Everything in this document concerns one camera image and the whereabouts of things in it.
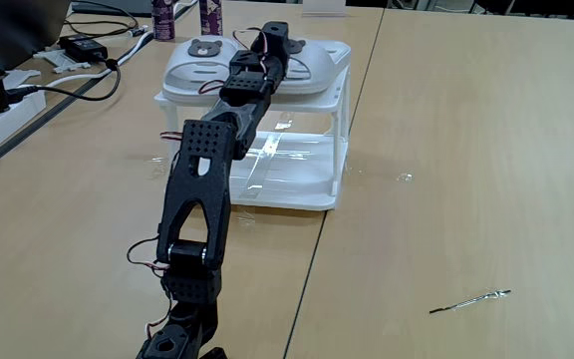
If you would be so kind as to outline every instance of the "wooden table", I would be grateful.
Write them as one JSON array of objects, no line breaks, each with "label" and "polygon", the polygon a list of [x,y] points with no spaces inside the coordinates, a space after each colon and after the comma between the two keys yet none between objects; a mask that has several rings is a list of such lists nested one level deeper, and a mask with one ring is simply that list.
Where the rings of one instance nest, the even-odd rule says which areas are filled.
[{"label": "wooden table", "polygon": [[[294,34],[347,42],[357,103],[382,9],[318,19],[297,5],[232,2],[224,14],[228,33],[287,20]],[[198,34],[197,19],[197,9],[185,15],[177,42]],[[114,97],[77,101],[0,160],[0,358],[132,358],[144,324],[166,309],[156,278],[125,253],[160,220],[167,159],[152,97],[174,46],[148,45],[123,67]],[[234,209],[211,344],[232,358],[283,355],[323,217]],[[193,215],[181,236],[205,236],[200,222]],[[135,256],[151,258],[153,246]]]},{"label": "wooden table", "polygon": [[574,21],[388,10],[348,168],[289,358],[574,358]]}]

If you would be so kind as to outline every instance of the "black robotic arm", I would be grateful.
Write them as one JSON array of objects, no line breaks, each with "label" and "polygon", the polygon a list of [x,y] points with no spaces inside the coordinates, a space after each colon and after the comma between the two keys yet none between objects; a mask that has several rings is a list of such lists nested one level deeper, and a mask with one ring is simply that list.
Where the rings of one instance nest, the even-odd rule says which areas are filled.
[{"label": "black robotic arm", "polygon": [[[161,285],[177,303],[163,328],[143,344],[138,359],[196,359],[216,331],[216,297],[231,212],[231,163],[242,160],[254,141],[271,96],[287,73],[290,46],[286,23],[265,24],[251,49],[238,51],[231,60],[214,108],[201,121],[185,121],[165,190],[156,247],[157,261],[168,264]],[[209,160],[205,174],[198,171],[200,159]],[[205,215],[206,242],[178,238],[196,205]],[[203,358],[226,357],[216,348]]]}]

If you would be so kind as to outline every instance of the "laptop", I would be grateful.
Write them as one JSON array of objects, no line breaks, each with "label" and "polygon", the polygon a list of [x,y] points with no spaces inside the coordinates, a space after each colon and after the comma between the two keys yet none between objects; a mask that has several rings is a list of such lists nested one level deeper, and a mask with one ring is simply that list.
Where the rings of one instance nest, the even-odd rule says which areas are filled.
[{"label": "laptop", "polygon": [[59,39],[70,0],[0,0],[0,73]]}]

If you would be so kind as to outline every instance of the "white paper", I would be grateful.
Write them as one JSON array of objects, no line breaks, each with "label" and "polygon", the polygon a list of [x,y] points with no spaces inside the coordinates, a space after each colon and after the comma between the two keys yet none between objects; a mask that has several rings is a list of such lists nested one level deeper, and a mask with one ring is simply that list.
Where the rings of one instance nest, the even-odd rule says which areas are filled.
[{"label": "white paper", "polygon": [[304,15],[344,16],[346,0],[303,0]]}]

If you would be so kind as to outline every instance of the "bottle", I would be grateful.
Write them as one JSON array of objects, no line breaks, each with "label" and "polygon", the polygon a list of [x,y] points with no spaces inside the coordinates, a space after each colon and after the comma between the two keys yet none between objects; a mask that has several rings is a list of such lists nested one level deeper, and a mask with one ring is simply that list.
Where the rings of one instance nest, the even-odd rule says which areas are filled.
[{"label": "bottle", "polygon": [[159,41],[174,40],[174,5],[172,0],[151,1],[151,21],[154,26],[154,38]]},{"label": "bottle", "polygon": [[198,0],[201,35],[223,36],[222,0]]}]

